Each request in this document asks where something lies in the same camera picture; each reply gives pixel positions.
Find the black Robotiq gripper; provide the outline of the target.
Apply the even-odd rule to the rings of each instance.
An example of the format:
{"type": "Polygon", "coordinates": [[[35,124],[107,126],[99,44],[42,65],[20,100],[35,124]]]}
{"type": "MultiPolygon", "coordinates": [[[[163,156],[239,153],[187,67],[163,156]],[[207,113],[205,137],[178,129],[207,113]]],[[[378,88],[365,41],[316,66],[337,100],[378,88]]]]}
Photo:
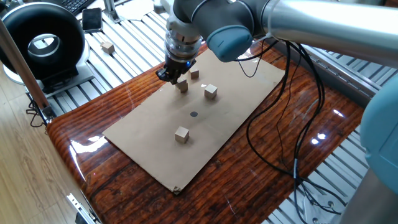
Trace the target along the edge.
{"type": "Polygon", "coordinates": [[[196,60],[188,60],[184,62],[178,62],[169,56],[165,57],[165,65],[163,68],[156,71],[158,78],[164,82],[170,82],[175,85],[178,83],[178,79],[181,75],[189,71],[190,68],[196,64],[196,60]]]}

